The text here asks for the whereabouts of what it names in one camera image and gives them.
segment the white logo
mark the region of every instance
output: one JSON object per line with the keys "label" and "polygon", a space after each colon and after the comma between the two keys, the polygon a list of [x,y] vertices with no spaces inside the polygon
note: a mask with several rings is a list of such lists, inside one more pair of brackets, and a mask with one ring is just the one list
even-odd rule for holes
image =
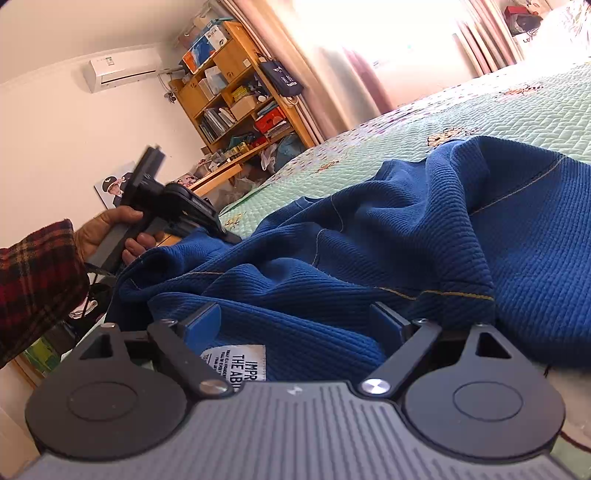
{"label": "white logo", "polygon": [[299,395],[300,393],[302,393],[304,390],[300,387],[298,387],[297,385],[294,385],[294,388],[288,388],[287,392],[289,393],[289,395],[293,395],[294,397],[296,395]]}

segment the ribbed blue fabric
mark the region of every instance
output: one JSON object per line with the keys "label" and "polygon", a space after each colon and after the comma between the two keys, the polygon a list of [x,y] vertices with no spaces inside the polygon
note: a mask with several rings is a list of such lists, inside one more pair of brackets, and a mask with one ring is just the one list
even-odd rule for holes
{"label": "ribbed blue fabric", "polygon": [[213,345],[267,347],[270,380],[358,381],[385,357],[369,306],[448,329],[496,323],[527,355],[589,366],[591,167],[490,137],[301,198],[236,246],[199,230],[120,276],[108,320],[182,319],[215,300]]}

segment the wooden drawer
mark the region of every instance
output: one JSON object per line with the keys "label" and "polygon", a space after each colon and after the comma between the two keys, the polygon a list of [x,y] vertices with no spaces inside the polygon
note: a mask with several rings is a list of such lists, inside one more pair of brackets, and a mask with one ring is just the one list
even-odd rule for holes
{"label": "wooden drawer", "polygon": [[203,93],[203,90],[201,90],[198,82],[198,78],[192,78],[191,81],[178,93],[178,101],[191,119],[194,118],[208,102],[207,97]]}
{"label": "wooden drawer", "polygon": [[228,82],[231,82],[251,65],[246,52],[235,40],[227,43],[213,58],[213,61]]}

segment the plaid sleeve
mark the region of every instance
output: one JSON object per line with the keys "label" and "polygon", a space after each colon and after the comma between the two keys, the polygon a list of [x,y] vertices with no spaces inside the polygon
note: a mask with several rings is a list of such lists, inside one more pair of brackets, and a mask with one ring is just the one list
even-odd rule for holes
{"label": "plaid sleeve", "polygon": [[72,223],[54,223],[0,249],[0,368],[86,297]]}

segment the white wall-mounted air conditioner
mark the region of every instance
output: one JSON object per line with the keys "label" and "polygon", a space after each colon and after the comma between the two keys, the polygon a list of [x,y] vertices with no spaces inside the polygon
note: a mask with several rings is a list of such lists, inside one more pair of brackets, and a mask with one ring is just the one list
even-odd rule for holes
{"label": "white wall-mounted air conditioner", "polygon": [[162,60],[155,48],[136,48],[97,57],[84,67],[84,78],[92,93],[156,77]]}

